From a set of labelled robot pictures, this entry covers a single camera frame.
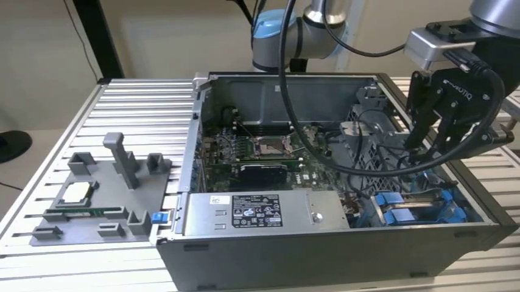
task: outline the circuit board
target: circuit board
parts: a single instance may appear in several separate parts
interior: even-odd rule
[[[326,155],[323,134],[303,129],[312,146]],[[308,154],[295,133],[237,136],[231,129],[204,138],[205,183],[209,192],[256,190],[336,190],[344,192],[338,173]]]

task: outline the black cable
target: black cable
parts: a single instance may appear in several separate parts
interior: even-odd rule
[[[257,0],[253,1],[253,8],[252,8],[252,23],[251,23],[251,31],[249,31],[249,43],[251,43],[251,49],[252,49],[252,34],[253,34],[253,29],[256,27],[256,9],[257,9]]]
[[[73,22],[73,18],[72,18],[70,10],[68,8],[66,0],[62,0],[62,3],[64,3],[65,8],[66,8],[66,14],[68,14],[68,17],[69,17],[70,22],[72,22],[73,30],[76,31],[77,38],[80,39],[80,42],[81,42],[82,53],[84,53],[84,57],[86,59],[88,67],[89,67],[89,70],[92,70],[92,73],[94,75],[94,79],[96,79],[96,82],[97,82],[97,80],[98,80],[97,74],[96,74],[94,68],[92,67],[92,63],[89,62],[88,53],[86,53],[86,46],[84,44],[80,32],[77,31],[76,23]]]
[[[9,187],[9,188],[11,188],[14,190],[23,190],[22,188],[11,186],[10,184],[3,184],[2,182],[0,182],[0,186]]]
[[[257,17],[263,11],[263,8],[265,7],[265,2],[267,0],[255,0],[255,3],[253,3],[253,10],[252,10],[252,26],[251,26],[251,48],[252,48],[252,39],[253,39],[253,33],[255,33],[255,30],[256,30],[256,24],[257,24]]]
[[[306,138],[306,135],[300,129],[298,118],[294,114],[292,104],[291,100],[288,98],[288,91],[287,91],[287,76],[284,75],[284,47],[287,42],[287,29],[288,29],[288,20],[290,15],[292,13],[295,0],[287,1],[287,8],[284,9],[283,13],[283,20],[281,20],[281,27],[280,27],[280,39],[279,39],[279,47],[277,47],[277,81],[279,81],[279,88],[280,88],[280,95],[281,100],[284,104],[284,110],[287,112],[288,120],[292,123],[292,127],[295,130],[295,133],[298,135],[298,138],[308,151],[310,155],[318,160],[324,166],[330,167],[335,171],[340,173],[347,173],[351,175],[360,175],[360,176],[372,176],[372,177],[387,177],[387,176],[400,176],[407,175],[411,173],[421,172],[422,170],[430,169],[435,167],[437,165],[443,164],[449,160],[454,159],[461,152],[467,149],[471,145],[474,140],[479,139],[482,132],[487,129],[489,125],[491,124],[495,113],[499,110],[499,104],[502,102],[503,96],[505,96],[505,88],[503,88],[503,82],[499,79],[499,76],[497,73],[490,70],[485,69],[481,72],[481,76],[485,77],[491,84],[493,88],[493,96],[491,96],[491,105],[487,113],[485,114],[485,117],[482,118],[481,122],[478,123],[478,126],[474,127],[471,133],[469,136],[462,140],[462,142],[450,149],[445,154],[439,155],[434,159],[431,159],[427,162],[423,162],[418,165],[414,165],[411,167],[407,167],[404,169],[395,169],[395,170],[387,170],[387,171],[368,171],[368,170],[360,170],[360,169],[352,169],[350,167],[343,167],[338,164],[335,164],[332,161],[326,159],[312,148],[311,144],[308,143],[308,140]]]
[[[252,16],[249,10],[247,9],[245,3],[243,2],[243,0],[231,0],[231,1],[237,5],[243,13],[243,16],[247,19],[247,22],[249,23],[249,25],[252,25]]]
[[[362,50],[358,50],[354,47],[348,46],[347,44],[343,43],[343,41],[340,41],[340,39],[334,34],[334,32],[330,28],[328,20],[326,19],[324,10],[326,10],[326,0],[323,0],[323,2],[322,2],[322,21],[323,21],[324,29],[326,29],[328,35],[331,36],[331,38],[334,39],[334,41],[338,43],[338,45],[342,46],[343,48],[346,48],[346,50],[348,50],[354,54],[358,54],[358,55],[368,57],[368,58],[378,58],[378,57],[384,57],[387,55],[391,55],[392,53],[398,52],[399,50],[402,50],[404,48],[404,45],[402,44],[398,47],[394,47],[392,49],[390,49],[384,52],[368,53],[368,52],[363,52]]]

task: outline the blue clip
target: blue clip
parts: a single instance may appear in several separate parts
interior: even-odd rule
[[[408,209],[391,209],[382,214],[387,225],[412,222],[415,220]]]
[[[154,212],[152,214],[152,224],[165,224],[168,223],[168,214],[161,212]]]
[[[398,192],[380,192],[375,196],[375,202],[382,206],[384,204],[400,204],[404,200]]]
[[[442,191],[442,199],[445,199],[447,202],[451,202],[453,196],[447,190]]]

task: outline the connector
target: connector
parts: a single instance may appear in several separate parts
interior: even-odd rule
[[[486,62],[463,48],[446,50],[442,55],[454,65],[465,72],[474,76],[479,76],[481,73],[490,68]]]

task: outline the slotted metal surface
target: slotted metal surface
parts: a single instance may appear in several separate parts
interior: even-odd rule
[[[395,78],[402,91],[407,78]],[[27,246],[38,215],[66,177],[66,158],[100,146],[108,131],[125,134],[137,157],[163,152],[172,159],[163,209],[173,207],[189,118],[191,80],[113,80],[97,88],[66,129],[6,218],[0,240],[0,291],[175,291],[158,254],[149,243]],[[495,200],[520,223],[520,161],[506,148],[463,160]],[[283,291],[518,291],[520,231],[486,252],[466,254],[438,277],[352,283]]]

